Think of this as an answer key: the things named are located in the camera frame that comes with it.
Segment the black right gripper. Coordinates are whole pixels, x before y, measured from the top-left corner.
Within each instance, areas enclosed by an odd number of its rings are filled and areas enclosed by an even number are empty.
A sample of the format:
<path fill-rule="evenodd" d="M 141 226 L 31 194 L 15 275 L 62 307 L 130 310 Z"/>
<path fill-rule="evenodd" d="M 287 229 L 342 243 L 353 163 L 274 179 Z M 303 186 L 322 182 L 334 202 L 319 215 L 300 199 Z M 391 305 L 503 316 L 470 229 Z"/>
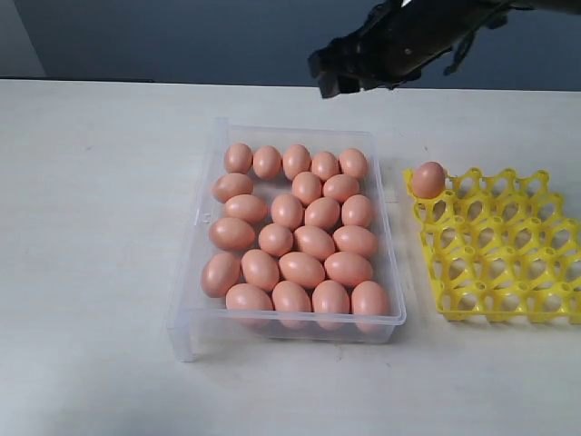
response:
<path fill-rule="evenodd" d="M 369 14 L 349 43 L 333 43 L 308 58 L 322 98 L 360 92 L 361 81 L 395 87 L 452 53 L 444 74 L 455 73 L 480 27 L 504 18 L 507 1 L 387 1 Z"/>

